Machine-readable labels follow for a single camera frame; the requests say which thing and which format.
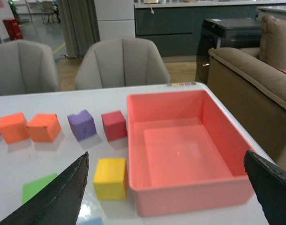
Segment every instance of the curtain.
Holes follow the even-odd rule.
[[[99,41],[94,0],[57,0],[69,58],[83,57]]]

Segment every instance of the black appliance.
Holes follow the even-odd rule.
[[[249,18],[204,19],[196,54],[195,81],[207,82],[211,60],[208,54],[210,48],[259,47],[261,36],[260,21]]]

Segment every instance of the wooden floor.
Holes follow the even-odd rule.
[[[63,58],[57,63],[62,91],[75,90],[74,78],[81,62],[81,58]],[[194,82],[196,62],[166,62],[165,65],[172,83]]]

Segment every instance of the dark gray cabinet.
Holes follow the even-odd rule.
[[[153,8],[154,14],[150,8],[136,8],[136,36],[153,41],[163,57],[196,55],[204,19],[246,17],[254,19],[258,6]]]

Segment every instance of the brown sofa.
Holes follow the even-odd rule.
[[[210,49],[209,54],[207,86],[286,170],[286,73],[278,70],[286,70],[286,21],[264,17],[258,49]]]

